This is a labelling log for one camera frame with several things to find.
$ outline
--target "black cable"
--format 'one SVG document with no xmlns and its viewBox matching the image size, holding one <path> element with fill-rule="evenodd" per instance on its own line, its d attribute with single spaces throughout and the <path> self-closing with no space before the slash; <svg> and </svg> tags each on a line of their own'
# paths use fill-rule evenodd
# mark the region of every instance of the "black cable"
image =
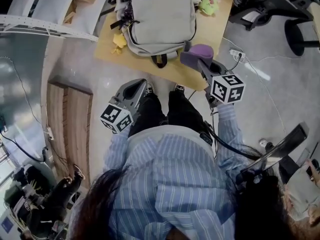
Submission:
<svg viewBox="0 0 320 240">
<path fill-rule="evenodd" d="M 10 139 L 10 138 L 7 138 L 5 137 L 2 132 L 0 131 L 0 134 L 3 138 L 5 138 L 6 140 L 12 142 L 13 144 L 15 144 L 28 158 L 32 159 L 33 161 L 36 161 L 38 163 L 44 163 L 46 161 L 46 156 L 44 154 L 42 154 L 43 156 L 43 159 L 40 160 L 32 155 L 30 155 L 27 151 L 25 151 L 17 142 L 15 142 L 14 140 Z"/>
<path fill-rule="evenodd" d="M 239 53 L 239 59 L 238 59 L 238 61 L 236 62 L 235 66 L 234 66 L 233 68 L 229 69 L 228 71 L 232 71 L 232 70 L 234 70 L 234 69 L 236 68 L 236 66 L 238 66 L 239 61 L 241 60 L 241 57 L 242 57 L 242 53 Z"/>
<path fill-rule="evenodd" d="M 34 114 L 34 111 L 33 111 L 32 107 L 31 107 L 31 105 L 30 105 L 30 102 L 29 102 L 29 100 L 28 100 L 28 96 L 27 96 L 26 89 L 25 89 L 25 87 L 24 87 L 24 83 L 22 82 L 22 80 L 21 80 L 21 78 L 20 78 L 20 76 L 19 76 L 19 74 L 18 74 L 18 71 L 16 70 L 15 65 L 13 65 L 13 67 L 14 67 L 16 76 L 19 78 L 19 80 L 20 80 L 20 82 L 21 82 L 21 86 L 22 86 L 22 89 L 23 89 L 23 91 L 24 91 L 24 97 L 25 97 L 25 100 L 26 100 L 26 102 L 28 103 L 28 105 L 29 105 L 29 107 L 30 107 L 30 109 L 31 109 L 31 113 L 32 113 L 34 119 L 41 125 L 41 128 L 42 128 L 42 123 L 40 123 L 40 121 L 36 118 L 36 116 L 35 116 L 35 114 Z"/>
<path fill-rule="evenodd" d="M 69 172 L 69 169 L 68 169 L 68 167 L 67 167 L 67 166 L 68 166 L 68 161 L 67 161 L 67 159 L 65 159 L 65 158 L 63 158 L 63 157 L 61 157 L 61 156 L 58 155 L 57 151 L 54 149 L 53 145 L 51 144 L 50 139 L 49 139 L 49 144 L 50 144 L 53 152 L 56 154 L 56 156 L 58 157 L 59 161 L 63 164 L 64 168 L 66 169 L 67 173 L 68 173 L 69 176 L 70 176 L 70 172 Z"/>
<path fill-rule="evenodd" d="M 212 116 L 212 130 L 214 132 L 214 134 L 216 134 L 216 130 L 215 130 L 215 121 L 214 121 L 214 115 L 218 114 L 218 111 L 214 112 L 213 109 L 211 109 L 211 116 Z M 214 139 L 214 147 L 215 147 L 215 154 L 217 155 L 218 153 L 218 142 L 215 138 Z"/>
<path fill-rule="evenodd" d="M 195 93 L 196 93 L 196 90 L 193 93 L 191 93 L 190 97 L 188 98 L 188 101 L 190 101 L 192 95 L 194 95 Z"/>
<path fill-rule="evenodd" d="M 244 152 L 241 152 L 240 150 L 234 148 L 233 146 L 230 146 L 229 144 L 225 143 L 219 136 L 216 135 L 216 133 L 214 131 L 212 131 L 212 129 L 210 128 L 210 124 L 206 121 L 205 122 L 206 125 L 207 125 L 207 128 L 209 130 L 209 133 L 212 135 L 212 137 L 217 140 L 222 146 L 224 146 L 226 149 L 228 150 L 231 150 L 232 152 L 235 152 L 243 157 L 246 157 L 250 160 L 253 160 L 253 161 L 257 161 L 260 157 L 258 156 L 254 156 L 254 155 L 251 155 L 251 154 L 247 154 L 247 153 L 244 153 Z"/>
</svg>

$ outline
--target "sneaker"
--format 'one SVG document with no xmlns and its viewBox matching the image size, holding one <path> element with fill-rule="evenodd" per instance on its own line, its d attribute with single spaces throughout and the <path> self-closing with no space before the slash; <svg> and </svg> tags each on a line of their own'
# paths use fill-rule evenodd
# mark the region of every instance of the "sneaker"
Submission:
<svg viewBox="0 0 320 240">
<path fill-rule="evenodd" d="M 174 87 L 174 90 L 185 93 L 185 86 L 177 83 Z"/>
<path fill-rule="evenodd" d="M 83 181 L 86 179 L 86 176 L 83 174 L 79 166 L 74 164 L 73 169 L 74 169 L 74 175 L 78 175 L 80 178 L 82 178 Z"/>
<path fill-rule="evenodd" d="M 66 181 L 71 184 L 71 182 L 73 181 L 73 179 L 71 177 L 64 177 L 66 179 Z"/>
<path fill-rule="evenodd" d="M 152 83 L 148 82 L 147 86 L 146 86 L 146 90 L 145 90 L 145 95 L 148 95 L 148 94 L 154 94 L 155 93 L 155 88 L 153 86 Z"/>
<path fill-rule="evenodd" d="M 259 140 L 259 145 L 264 149 L 266 148 L 267 144 L 268 144 L 268 141 L 265 138 L 262 138 Z"/>
</svg>

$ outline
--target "backpack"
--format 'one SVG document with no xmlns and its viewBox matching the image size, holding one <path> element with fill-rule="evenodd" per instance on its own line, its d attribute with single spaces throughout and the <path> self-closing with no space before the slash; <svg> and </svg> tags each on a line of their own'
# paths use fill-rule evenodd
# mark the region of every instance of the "backpack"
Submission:
<svg viewBox="0 0 320 240">
<path fill-rule="evenodd" d="M 163 68 L 168 59 L 196 34 L 196 10 L 201 0 L 116 0 L 114 11 L 129 49 Z"/>
</svg>

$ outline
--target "wire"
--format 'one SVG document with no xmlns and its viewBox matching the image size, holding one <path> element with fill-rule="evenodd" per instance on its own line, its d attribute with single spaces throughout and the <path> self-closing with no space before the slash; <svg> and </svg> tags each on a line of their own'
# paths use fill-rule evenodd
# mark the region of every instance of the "wire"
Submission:
<svg viewBox="0 0 320 240">
<path fill-rule="evenodd" d="M 216 133 L 210 128 L 211 125 L 210 125 L 207 121 L 205 121 L 205 123 L 206 123 L 206 125 L 207 125 L 207 127 L 208 127 L 208 129 L 209 129 L 209 132 L 210 132 L 210 134 L 212 135 L 212 137 L 213 137 L 215 140 L 217 140 L 217 142 L 219 142 L 222 146 L 224 146 L 224 147 L 227 148 L 228 150 L 231 150 L 232 152 L 235 152 L 235 153 L 237 153 L 237 154 L 239 154 L 239 155 L 241 155 L 241 156 L 244 156 L 244 157 L 246 157 L 246 158 L 248 158 L 248 159 L 250 159 L 250 160 L 256 161 L 256 160 L 259 159 L 258 156 L 254 156 L 254 155 L 252 155 L 252 154 L 247 154 L 247 153 L 241 152 L 240 150 L 234 148 L 233 146 L 230 146 L 229 144 L 225 143 L 225 142 L 224 142 L 220 137 L 218 137 L 218 135 L 216 135 Z"/>
<path fill-rule="evenodd" d="M 49 128 L 47 103 L 45 103 L 45 118 L 46 118 L 46 127 Z"/>
<path fill-rule="evenodd" d="M 218 111 L 214 112 L 214 110 L 212 109 L 211 111 L 211 116 L 212 116 L 212 130 L 214 132 L 214 134 L 216 134 L 216 130 L 215 130 L 215 121 L 214 121 L 214 115 L 217 114 Z M 218 141 L 214 139 L 214 147 L 215 147 L 215 155 L 217 156 L 217 153 L 218 153 Z"/>
<path fill-rule="evenodd" d="M 192 97 L 195 93 L 196 93 L 196 90 L 195 90 L 193 93 L 191 93 L 190 97 L 188 98 L 188 101 L 190 101 L 191 97 Z"/>
<path fill-rule="evenodd" d="M 243 50 L 240 46 L 236 45 L 234 42 L 230 41 L 229 39 L 227 39 L 227 38 L 225 38 L 225 37 L 223 37 L 223 39 L 227 40 L 228 42 L 230 42 L 231 44 L 233 44 L 235 47 L 239 48 L 242 52 L 244 52 L 244 50 Z M 269 89 L 268 89 L 267 86 L 264 84 L 264 82 L 262 81 L 260 75 L 258 74 L 258 72 L 256 71 L 256 69 L 255 69 L 255 68 L 252 66 L 252 64 L 251 64 L 251 63 L 261 62 L 261 61 L 263 61 L 263 60 L 265 60 L 265 59 L 268 59 L 268 58 L 276 58 L 276 57 L 282 57 L 282 58 L 286 58 L 286 59 L 290 59 L 290 60 L 300 59 L 300 58 L 291 58 L 291 57 L 285 57 L 285 56 L 277 55 L 277 56 L 274 56 L 274 57 L 265 57 L 265 58 L 262 58 L 262 59 L 260 59 L 260 60 L 252 61 L 252 62 L 251 62 L 251 61 L 249 60 L 249 58 L 248 58 L 247 56 L 245 56 L 243 59 L 246 58 L 246 59 L 247 59 L 247 62 L 244 62 L 244 63 L 243 63 L 243 62 L 240 62 L 240 64 L 246 64 L 246 63 L 248 63 L 248 64 L 250 65 L 250 67 L 253 69 L 253 71 L 255 72 L 255 74 L 257 75 L 257 77 L 259 78 L 261 84 L 264 86 L 266 92 L 268 93 L 269 98 L 270 98 L 270 100 L 272 101 L 273 106 L 274 106 L 276 112 L 278 113 L 278 117 L 279 117 L 279 119 L 280 119 L 283 132 L 284 132 L 284 134 L 286 135 L 286 134 L 287 134 L 287 131 L 286 131 L 286 128 L 285 128 L 285 124 L 284 124 L 284 122 L 283 122 L 283 120 L 282 120 L 282 118 L 281 118 L 281 115 L 280 115 L 280 112 L 279 112 L 279 110 L 278 110 L 278 108 L 277 108 L 277 106 L 276 106 L 276 103 L 275 103 L 274 99 L 271 97 L 271 94 L 270 94 L 270 92 L 269 92 Z"/>
<path fill-rule="evenodd" d="M 49 134 L 49 132 L 46 132 L 46 131 L 43 130 L 42 123 L 36 118 L 36 116 L 35 116 L 35 114 L 34 114 L 34 111 L 33 111 L 32 107 L 31 107 L 31 105 L 30 105 L 30 102 L 29 102 L 29 100 L 28 100 L 28 96 L 27 96 L 26 89 L 25 89 L 25 87 L 24 87 L 24 83 L 22 82 L 22 80 L 21 80 L 21 78 L 20 78 L 20 76 L 19 76 L 19 74 L 18 74 L 18 71 L 17 71 L 17 69 L 16 69 L 16 67 L 15 67 L 14 62 L 13 62 L 9 57 L 4 57 L 4 56 L 3 56 L 3 57 L 0 57 L 0 59 L 2 59 L 2 58 L 3 58 L 3 59 L 7 59 L 7 60 L 9 60 L 9 61 L 12 63 L 13 68 L 14 68 L 14 71 L 15 71 L 15 74 L 16 74 L 16 76 L 18 77 L 18 79 L 20 80 L 21 87 L 22 87 L 23 92 L 24 92 L 25 101 L 28 103 L 34 119 L 41 125 L 42 131 L 43 131 L 45 134 Z"/>
<path fill-rule="evenodd" d="M 239 54 L 239 59 L 238 59 L 238 61 L 236 62 L 235 66 L 234 66 L 233 68 L 227 70 L 227 71 L 231 71 L 231 72 L 232 72 L 232 70 L 234 70 L 234 69 L 236 68 L 236 66 L 238 66 L 239 61 L 241 60 L 241 57 L 242 57 L 242 54 L 240 53 L 240 54 Z"/>
<path fill-rule="evenodd" d="M 40 159 L 38 159 L 38 158 L 30 155 L 30 154 L 29 154 L 27 151 L 25 151 L 17 142 L 15 142 L 14 140 L 12 140 L 12 139 L 7 138 L 6 136 L 4 136 L 1 131 L 0 131 L 0 134 L 1 134 L 1 136 L 2 136 L 4 139 L 6 139 L 7 141 L 10 141 L 10 142 L 12 142 L 13 144 L 15 144 L 28 158 L 32 159 L 33 161 L 36 161 L 36 162 L 41 163 L 41 164 L 46 161 L 46 156 L 45 156 L 45 155 L 42 154 L 43 158 L 42 158 L 42 160 L 40 160 Z"/>
<path fill-rule="evenodd" d="M 50 147 L 51 149 L 53 150 L 53 152 L 56 154 L 56 156 L 58 157 L 59 161 L 63 164 L 64 168 L 66 169 L 67 173 L 69 174 L 70 176 L 70 172 L 69 172 L 69 169 L 68 169 L 68 161 L 67 159 L 61 157 L 60 155 L 58 155 L 57 151 L 54 149 L 52 143 L 50 142 L 50 138 L 48 138 L 49 140 L 49 144 L 50 144 Z"/>
<path fill-rule="evenodd" d="M 271 57 L 265 57 L 265 58 L 262 58 L 260 60 L 257 60 L 257 61 L 250 61 L 250 63 L 257 63 L 257 62 L 262 62 L 263 60 L 265 59 L 272 59 L 272 58 L 285 58 L 285 59 L 290 59 L 290 60 L 300 60 L 301 58 L 291 58 L 291 57 L 286 57 L 286 56 L 282 56 L 282 55 L 276 55 L 276 56 L 271 56 Z"/>
</svg>

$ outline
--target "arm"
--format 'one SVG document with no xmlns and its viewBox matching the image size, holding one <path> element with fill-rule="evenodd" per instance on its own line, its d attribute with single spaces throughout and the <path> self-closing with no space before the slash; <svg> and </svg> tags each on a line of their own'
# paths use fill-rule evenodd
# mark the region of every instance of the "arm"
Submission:
<svg viewBox="0 0 320 240">
<path fill-rule="evenodd" d="M 104 171 L 123 167 L 127 160 L 128 135 L 130 127 L 119 134 L 113 134 L 111 144 L 104 155 Z"/>
<path fill-rule="evenodd" d="M 233 105 L 219 105 L 218 136 L 230 146 L 238 149 L 244 149 L 242 132 L 238 127 L 236 112 Z M 228 174 L 233 181 L 236 176 L 250 164 L 250 160 L 242 155 L 234 153 L 226 147 L 219 144 L 216 154 L 217 165 Z"/>
</svg>

